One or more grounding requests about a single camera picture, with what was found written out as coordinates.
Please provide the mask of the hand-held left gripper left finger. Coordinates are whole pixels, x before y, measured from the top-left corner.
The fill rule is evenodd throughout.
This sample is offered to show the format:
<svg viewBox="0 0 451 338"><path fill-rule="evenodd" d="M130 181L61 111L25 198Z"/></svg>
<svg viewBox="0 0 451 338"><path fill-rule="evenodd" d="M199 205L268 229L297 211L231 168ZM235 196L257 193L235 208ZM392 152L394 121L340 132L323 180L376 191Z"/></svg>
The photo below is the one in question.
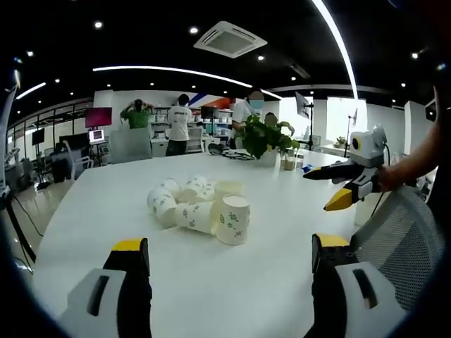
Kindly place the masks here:
<svg viewBox="0 0 451 338"><path fill-rule="evenodd" d="M147 238L118 242L68 294L58 323L70 337L151 337L149 277Z"/></svg>

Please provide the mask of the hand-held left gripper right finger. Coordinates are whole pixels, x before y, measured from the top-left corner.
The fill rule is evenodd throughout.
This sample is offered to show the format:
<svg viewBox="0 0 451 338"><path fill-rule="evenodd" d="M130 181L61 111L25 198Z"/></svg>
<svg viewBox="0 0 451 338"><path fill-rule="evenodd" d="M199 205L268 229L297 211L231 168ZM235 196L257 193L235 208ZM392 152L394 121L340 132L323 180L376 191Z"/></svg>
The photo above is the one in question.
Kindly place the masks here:
<svg viewBox="0 0 451 338"><path fill-rule="evenodd" d="M409 237L356 232L312 236L314 322L307 337L387 337L419 293Z"/></svg>

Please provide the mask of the person's right hand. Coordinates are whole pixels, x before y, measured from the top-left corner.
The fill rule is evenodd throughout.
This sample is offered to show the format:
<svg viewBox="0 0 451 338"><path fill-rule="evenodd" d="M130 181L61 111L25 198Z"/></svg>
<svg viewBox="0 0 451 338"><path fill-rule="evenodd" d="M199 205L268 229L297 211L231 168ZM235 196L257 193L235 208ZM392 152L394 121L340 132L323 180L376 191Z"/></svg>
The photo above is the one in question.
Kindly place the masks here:
<svg viewBox="0 0 451 338"><path fill-rule="evenodd" d="M402 184L396 165L381 166L377 170L378 186L382 192L389 192Z"/></svg>

